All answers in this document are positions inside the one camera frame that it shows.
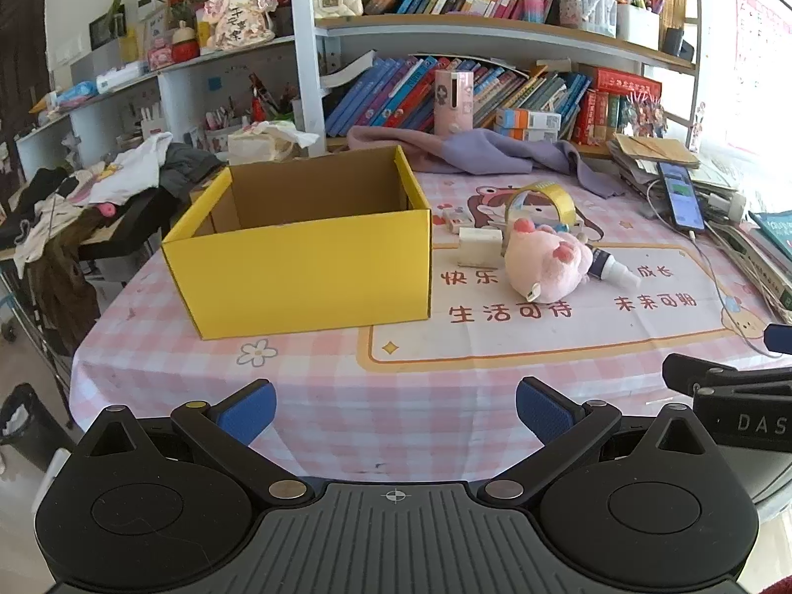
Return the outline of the pink purple cloth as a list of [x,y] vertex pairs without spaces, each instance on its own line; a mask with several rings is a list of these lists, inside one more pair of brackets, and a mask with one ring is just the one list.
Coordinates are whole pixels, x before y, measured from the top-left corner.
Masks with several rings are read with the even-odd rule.
[[415,172],[505,176],[545,169],[575,178],[581,188],[601,198],[624,195],[624,187],[595,172],[568,141],[520,141],[489,129],[438,137],[419,130],[353,126],[346,135],[350,150],[400,146]]

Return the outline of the black trash bin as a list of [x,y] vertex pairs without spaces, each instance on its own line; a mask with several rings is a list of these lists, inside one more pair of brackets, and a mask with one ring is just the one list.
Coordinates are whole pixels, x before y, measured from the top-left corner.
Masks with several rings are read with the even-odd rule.
[[75,441],[30,384],[17,385],[2,403],[0,444],[15,449],[43,472],[59,449],[75,449]]

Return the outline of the orange white box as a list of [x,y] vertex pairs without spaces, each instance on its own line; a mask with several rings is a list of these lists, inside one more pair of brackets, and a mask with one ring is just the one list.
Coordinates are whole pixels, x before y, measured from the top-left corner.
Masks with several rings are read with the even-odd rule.
[[557,141],[561,115],[528,109],[499,109],[494,132],[518,141]]

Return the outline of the staples box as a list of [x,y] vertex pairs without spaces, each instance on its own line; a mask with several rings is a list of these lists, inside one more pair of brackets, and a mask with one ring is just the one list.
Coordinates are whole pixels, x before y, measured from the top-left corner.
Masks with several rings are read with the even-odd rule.
[[473,216],[464,206],[449,206],[442,210],[442,215],[445,225],[454,235],[458,235],[460,229],[475,227]]

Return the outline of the yellow tape roll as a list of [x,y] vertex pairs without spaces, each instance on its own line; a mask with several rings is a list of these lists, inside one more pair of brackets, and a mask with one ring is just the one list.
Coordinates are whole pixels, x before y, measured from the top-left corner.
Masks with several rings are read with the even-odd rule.
[[518,219],[530,219],[536,225],[549,225],[558,232],[571,232],[577,221],[577,208],[572,196],[560,184],[538,181],[518,188],[507,199],[506,238],[510,238]]

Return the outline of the pink cylindrical device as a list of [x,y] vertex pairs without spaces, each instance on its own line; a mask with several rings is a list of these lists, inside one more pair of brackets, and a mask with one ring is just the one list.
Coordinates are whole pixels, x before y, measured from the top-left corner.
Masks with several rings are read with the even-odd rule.
[[435,72],[434,133],[448,137],[474,126],[474,72]]

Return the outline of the yellow cardboard box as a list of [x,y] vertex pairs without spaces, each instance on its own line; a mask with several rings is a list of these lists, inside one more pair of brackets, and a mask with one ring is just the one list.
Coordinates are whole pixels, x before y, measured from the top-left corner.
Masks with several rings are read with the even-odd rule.
[[204,339],[431,315],[431,206],[398,146],[228,166],[162,249]]

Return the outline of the smartphone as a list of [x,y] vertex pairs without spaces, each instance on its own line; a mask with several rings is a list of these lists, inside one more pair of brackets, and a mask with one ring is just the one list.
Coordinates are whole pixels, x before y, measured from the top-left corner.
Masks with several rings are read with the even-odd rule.
[[705,220],[687,169],[682,165],[660,161],[658,170],[675,227],[681,231],[702,232]]

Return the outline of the pink plush pig toy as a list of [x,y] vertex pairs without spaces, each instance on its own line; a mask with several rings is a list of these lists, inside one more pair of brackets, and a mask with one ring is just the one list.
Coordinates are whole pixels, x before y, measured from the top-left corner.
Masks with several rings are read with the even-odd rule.
[[568,232],[517,219],[507,242],[505,272],[511,288],[529,303],[565,299],[584,282],[594,261],[587,244]]

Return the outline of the pink cartoon table mat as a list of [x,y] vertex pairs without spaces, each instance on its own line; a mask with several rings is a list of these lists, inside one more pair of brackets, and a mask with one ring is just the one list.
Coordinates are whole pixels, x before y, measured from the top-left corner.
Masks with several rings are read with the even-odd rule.
[[634,195],[575,189],[594,237],[641,280],[592,280],[533,307],[501,272],[464,270],[454,235],[435,227],[432,315],[370,329],[204,341],[161,256],[151,257],[83,341],[70,408],[89,426],[122,403],[165,416],[217,402],[257,378],[277,416],[256,450],[297,475],[353,480],[478,480],[536,448],[515,413],[515,388],[537,377],[577,402],[605,399],[652,414],[673,399],[660,368],[678,351],[750,369],[769,322],[764,301],[703,239],[647,217]]

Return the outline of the brown envelope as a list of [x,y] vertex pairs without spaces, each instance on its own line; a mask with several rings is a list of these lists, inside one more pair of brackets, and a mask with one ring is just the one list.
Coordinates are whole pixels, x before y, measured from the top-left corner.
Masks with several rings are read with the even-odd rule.
[[698,168],[699,158],[674,138],[635,137],[616,134],[616,145],[627,157],[646,161],[668,162],[686,168]]

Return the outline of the tissue pack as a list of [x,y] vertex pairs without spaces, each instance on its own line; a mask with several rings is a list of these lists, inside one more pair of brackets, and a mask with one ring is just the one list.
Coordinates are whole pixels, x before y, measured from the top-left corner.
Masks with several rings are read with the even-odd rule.
[[313,146],[318,138],[318,134],[302,132],[291,121],[251,123],[228,137],[228,164],[285,161]]

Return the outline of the floral doll dress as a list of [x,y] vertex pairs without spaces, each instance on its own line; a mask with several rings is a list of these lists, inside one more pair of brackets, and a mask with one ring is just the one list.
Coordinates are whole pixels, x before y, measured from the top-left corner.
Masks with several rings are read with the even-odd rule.
[[271,14],[278,0],[208,0],[204,19],[212,27],[207,46],[230,51],[268,43],[275,38]]

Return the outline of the white spray bottle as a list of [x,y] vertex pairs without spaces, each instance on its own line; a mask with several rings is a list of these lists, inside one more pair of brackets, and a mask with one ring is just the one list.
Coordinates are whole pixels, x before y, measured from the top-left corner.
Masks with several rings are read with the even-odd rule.
[[592,248],[592,263],[588,276],[602,282],[622,288],[622,290],[637,290],[641,287],[641,280],[626,265],[620,263],[611,252],[601,248]]

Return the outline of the white power adapter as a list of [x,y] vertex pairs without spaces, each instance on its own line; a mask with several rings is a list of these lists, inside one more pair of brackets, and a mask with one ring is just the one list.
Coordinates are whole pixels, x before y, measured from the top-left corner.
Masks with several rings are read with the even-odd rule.
[[502,232],[498,229],[462,227],[458,232],[458,264],[496,270],[502,263]]

